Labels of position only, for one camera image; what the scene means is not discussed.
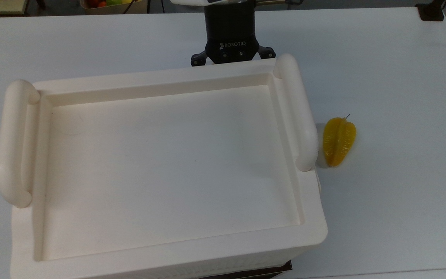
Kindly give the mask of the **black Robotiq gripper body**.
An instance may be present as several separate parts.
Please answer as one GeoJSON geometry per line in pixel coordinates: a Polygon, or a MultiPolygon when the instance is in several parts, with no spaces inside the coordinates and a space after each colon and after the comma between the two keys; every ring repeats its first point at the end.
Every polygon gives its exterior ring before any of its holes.
{"type": "Polygon", "coordinates": [[[249,61],[259,49],[254,3],[227,3],[204,7],[205,53],[214,64],[249,61]]]}

